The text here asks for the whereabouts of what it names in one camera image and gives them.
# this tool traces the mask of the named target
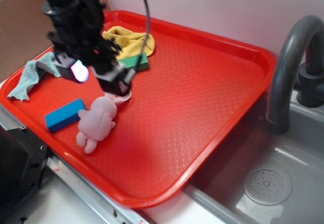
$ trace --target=drain strainer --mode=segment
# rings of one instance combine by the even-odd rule
[[[246,195],[260,205],[277,205],[285,201],[292,191],[289,175],[275,165],[259,165],[243,178]]]

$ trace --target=blue sponge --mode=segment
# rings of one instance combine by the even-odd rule
[[[78,121],[80,118],[77,112],[80,109],[86,109],[82,99],[79,98],[45,116],[48,129],[54,133],[55,131]]]

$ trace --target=sink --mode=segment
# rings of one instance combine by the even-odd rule
[[[267,131],[264,94],[190,180],[246,223],[324,223],[324,114],[291,103],[291,127]]]

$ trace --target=purple light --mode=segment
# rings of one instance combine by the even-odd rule
[[[77,60],[74,65],[71,66],[71,70],[74,77],[79,82],[86,82],[89,78],[89,70],[85,67],[80,60]]]

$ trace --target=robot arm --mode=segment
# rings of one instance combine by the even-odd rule
[[[54,44],[53,61],[62,77],[76,82],[88,79],[91,66],[103,91],[127,95],[134,71],[116,60],[121,48],[101,36],[104,5],[99,0],[47,0],[43,12],[55,27],[47,37]]]

